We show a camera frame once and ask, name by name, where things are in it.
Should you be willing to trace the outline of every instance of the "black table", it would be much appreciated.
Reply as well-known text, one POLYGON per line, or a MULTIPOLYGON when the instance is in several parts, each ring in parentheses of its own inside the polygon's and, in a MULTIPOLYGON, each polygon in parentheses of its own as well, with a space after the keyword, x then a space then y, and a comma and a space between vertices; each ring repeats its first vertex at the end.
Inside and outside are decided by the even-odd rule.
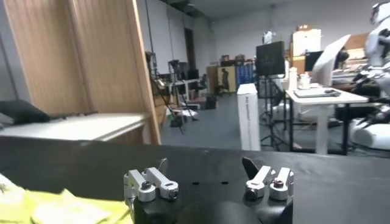
POLYGON ((0 173, 14 183, 111 200, 123 199, 126 171, 160 158, 169 159, 172 180, 245 183, 242 156, 277 170, 293 169, 294 223, 388 223, 387 159, 0 137, 0 173))

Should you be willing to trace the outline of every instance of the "white cardboard box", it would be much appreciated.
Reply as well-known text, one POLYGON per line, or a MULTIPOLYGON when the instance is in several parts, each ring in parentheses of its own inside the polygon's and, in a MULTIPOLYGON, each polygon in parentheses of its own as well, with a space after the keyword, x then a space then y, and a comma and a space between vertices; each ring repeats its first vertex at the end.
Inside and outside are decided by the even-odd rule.
POLYGON ((241 148, 243 150, 260 151, 260 127, 256 86, 253 83, 240 85, 237 96, 241 148))

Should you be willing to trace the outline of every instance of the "yellow-green cloth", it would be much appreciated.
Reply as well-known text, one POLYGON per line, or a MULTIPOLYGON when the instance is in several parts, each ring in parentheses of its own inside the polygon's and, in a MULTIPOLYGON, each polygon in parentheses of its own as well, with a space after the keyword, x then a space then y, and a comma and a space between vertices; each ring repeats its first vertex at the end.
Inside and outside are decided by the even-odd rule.
POLYGON ((132 223, 123 201, 95 200, 0 186, 0 223, 132 223))

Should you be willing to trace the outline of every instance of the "humanoid robot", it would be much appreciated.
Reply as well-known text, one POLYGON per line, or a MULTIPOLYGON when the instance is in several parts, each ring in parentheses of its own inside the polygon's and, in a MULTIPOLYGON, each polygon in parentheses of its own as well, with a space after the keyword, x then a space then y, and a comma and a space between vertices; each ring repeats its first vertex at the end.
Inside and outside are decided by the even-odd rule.
POLYGON ((356 89, 362 88, 365 83, 375 82, 385 96, 370 100, 383 103, 374 113, 352 121, 351 141, 372 149, 390 150, 390 63, 386 58, 390 51, 390 1, 375 4, 370 20, 377 27, 366 41, 368 65, 354 81, 356 89))
POLYGON ((267 32, 263 33, 263 44, 270 44, 272 43, 272 37, 274 34, 269 30, 267 32))

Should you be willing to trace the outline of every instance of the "concrete floor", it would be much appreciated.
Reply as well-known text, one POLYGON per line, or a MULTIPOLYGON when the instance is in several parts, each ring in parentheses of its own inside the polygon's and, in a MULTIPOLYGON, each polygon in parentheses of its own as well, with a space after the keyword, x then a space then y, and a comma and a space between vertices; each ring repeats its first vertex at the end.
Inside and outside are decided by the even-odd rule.
MULTIPOLYGON (((264 105, 259 100, 259 107, 264 105)), ((218 98, 218 107, 215 110, 200 110, 198 121, 189 121, 184 125, 185 134, 181 134, 178 128, 169 127, 169 122, 165 122, 161 128, 161 140, 164 145, 176 145, 187 147, 206 147, 214 149, 240 150, 241 140, 239 137, 238 106, 237 97, 224 96, 218 98)), ((277 128, 280 137, 288 142, 288 132, 283 134, 283 124, 278 124, 277 128)), ((316 139, 315 126, 313 128, 294 127, 294 142, 302 147, 314 148, 316 139)), ((260 135, 267 136, 269 130, 260 126, 260 135)), ((329 129, 328 145, 332 149, 338 149, 341 144, 342 128, 334 127, 329 129)), ((274 151, 270 147, 262 147, 262 150, 274 151)), ((280 146, 280 150, 288 152, 287 146, 280 146)), ((353 156, 374 156, 390 158, 389 152, 377 150, 356 149, 349 153, 353 156)))

